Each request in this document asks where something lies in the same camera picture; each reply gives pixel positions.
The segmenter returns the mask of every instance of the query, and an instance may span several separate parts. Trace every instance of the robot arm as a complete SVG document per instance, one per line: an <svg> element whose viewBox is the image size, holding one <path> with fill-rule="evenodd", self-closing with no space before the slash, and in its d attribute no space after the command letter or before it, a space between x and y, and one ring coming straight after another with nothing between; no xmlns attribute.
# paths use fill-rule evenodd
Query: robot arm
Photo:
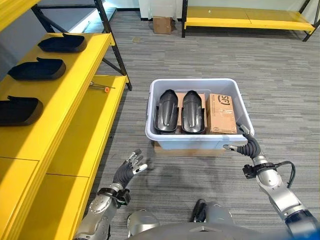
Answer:
<svg viewBox="0 0 320 240"><path fill-rule="evenodd" d="M243 173L247 179L256 178L261 190L268 195L269 201L285 222L293 236L298 236L307 232L316 231L319 227L318 221L313 217L304 204L290 190L290 186L295 177L295 166L292 162L284 161L278 164L268 162L263 154L257 140L244 125L239 129L248 143L244 146L224 145L230 151L235 151L245 156L249 156L253 161L253 166L245 165ZM283 183L277 168L291 164L292 171L287 186Z"/></svg>
<svg viewBox="0 0 320 240"><path fill-rule="evenodd" d="M137 173L147 169L141 164L143 156L137 149L118 168L113 183L99 190L95 199L90 203L87 215L83 218L74 240L105 240L110 236L110 223L118 208L130 201L129 190L126 186Z"/></svg>

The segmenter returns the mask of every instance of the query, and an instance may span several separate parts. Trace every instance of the small cardboard box on floor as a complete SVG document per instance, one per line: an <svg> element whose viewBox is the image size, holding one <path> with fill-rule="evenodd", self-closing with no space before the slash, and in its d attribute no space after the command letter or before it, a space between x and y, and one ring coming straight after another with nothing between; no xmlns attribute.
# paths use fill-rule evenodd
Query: small cardboard box on floor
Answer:
<svg viewBox="0 0 320 240"><path fill-rule="evenodd" d="M176 96L178 97L178 122L177 122L177 126L176 126L176 133L182 133L182 107L183 107L183 101L184 101L184 97L187 94L186 92L176 92L175 93ZM204 133L206 132L207 129L207 117L206 117L206 96L204 93L198 93L199 97L201 98L201 106L204 109Z"/></svg>
<svg viewBox="0 0 320 240"><path fill-rule="evenodd" d="M231 96L209 94L206 101L206 134L236 134L237 126Z"/></svg>
<svg viewBox="0 0 320 240"><path fill-rule="evenodd" d="M154 16L152 20L155 34L171 34L172 17Z"/></svg>

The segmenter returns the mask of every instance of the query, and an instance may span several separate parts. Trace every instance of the yellow shelf board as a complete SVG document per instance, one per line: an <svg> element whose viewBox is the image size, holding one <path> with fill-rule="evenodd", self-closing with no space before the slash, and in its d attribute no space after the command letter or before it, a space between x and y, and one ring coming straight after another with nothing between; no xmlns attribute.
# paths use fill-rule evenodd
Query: yellow shelf board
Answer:
<svg viewBox="0 0 320 240"><path fill-rule="evenodd" d="M40 0L0 0L0 32Z"/></svg>
<svg viewBox="0 0 320 240"><path fill-rule="evenodd" d="M59 36L49 33L44 38ZM17 239L30 206L48 170L51 160L75 114L90 81L92 80L107 48L114 41L110 34L84 34L86 49L81 53L48 53L35 46L21 62L34 61L36 57L60 58L66 64L66 72L56 80L17 81L6 76L0 82L0 100L8 95L36 97L44 105L41 117L29 126L0 127L0 158L21 159L36 162L28 181L16 178L21 185L16 191L21 197L12 208L9 202L0 205L0 213L5 209L15 209L13 215L4 219L9 223L3 239ZM0 171L12 174L12 170L0 165ZM13 190L8 182L1 181L3 189Z"/></svg>
<svg viewBox="0 0 320 240"><path fill-rule="evenodd" d="M109 93L88 89L85 93L35 197L19 240L72 239L80 224L127 77L101 75L93 81L115 89Z"/></svg>
<svg viewBox="0 0 320 240"><path fill-rule="evenodd" d="M61 36L48 33L44 39ZM36 57L63 59L66 71L55 80L21 81L7 75L0 82L0 100L7 96L34 97L44 105L41 117L29 126L0 127L0 157L43 161L53 157L55 149L78 108L108 46L111 34L83 34L87 47L80 53L44 52L35 46L21 61Z"/></svg>
<svg viewBox="0 0 320 240"><path fill-rule="evenodd" d="M187 26L311 32L315 29L296 11L209 6L188 6L184 28Z"/></svg>
<svg viewBox="0 0 320 240"><path fill-rule="evenodd" d="M127 77L100 75L92 81L113 88L87 90L47 173L91 177L99 164Z"/></svg>
<svg viewBox="0 0 320 240"><path fill-rule="evenodd" d="M89 179L46 174L19 240L71 240L82 219Z"/></svg>
<svg viewBox="0 0 320 240"><path fill-rule="evenodd" d="M37 164L38 161L0 157L0 239L11 239L9 230L17 213L25 210L21 199L27 197L26 188Z"/></svg>

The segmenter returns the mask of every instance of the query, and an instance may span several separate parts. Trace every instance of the sf logo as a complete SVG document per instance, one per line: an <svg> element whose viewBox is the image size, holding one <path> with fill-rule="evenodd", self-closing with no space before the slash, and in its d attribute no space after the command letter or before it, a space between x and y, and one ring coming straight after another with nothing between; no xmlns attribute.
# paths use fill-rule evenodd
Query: sf logo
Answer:
<svg viewBox="0 0 320 240"><path fill-rule="evenodd" d="M219 101L219 103L221 103L223 105L230 105L230 100L229 100L228 96L219 95L218 96L218 101Z"/></svg>

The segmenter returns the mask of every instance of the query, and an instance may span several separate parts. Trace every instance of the black cable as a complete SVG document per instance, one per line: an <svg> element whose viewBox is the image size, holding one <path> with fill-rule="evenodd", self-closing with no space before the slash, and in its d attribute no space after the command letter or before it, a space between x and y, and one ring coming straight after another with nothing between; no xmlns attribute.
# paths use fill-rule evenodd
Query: black cable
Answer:
<svg viewBox="0 0 320 240"><path fill-rule="evenodd" d="M291 174L290 174L289 182L287 182L287 186L286 186L289 189L295 179L295 176L296 176L296 166L291 161L282 161L282 162L275 164L275 168L277 169L278 167L286 165L286 164L291 165Z"/></svg>
<svg viewBox="0 0 320 240"><path fill-rule="evenodd" d="M289 178L289 182L287 182L287 188L289 189L295 179L295 176L296 176L296 167L295 165L293 164L293 162L291 161L282 161L282 162L279 162L279 163L276 163L276 164L273 164L273 163L269 163L271 165L269 166L263 166L261 167L260 169L257 169L256 170L256 173L254 174L254 177L261 173L261 172L264 172L264 171L267 171L269 169L273 169L273 170L277 170L277 168L283 166L283 165L287 165L287 164L290 164L291 165L291 174L290 174L290 178Z"/></svg>

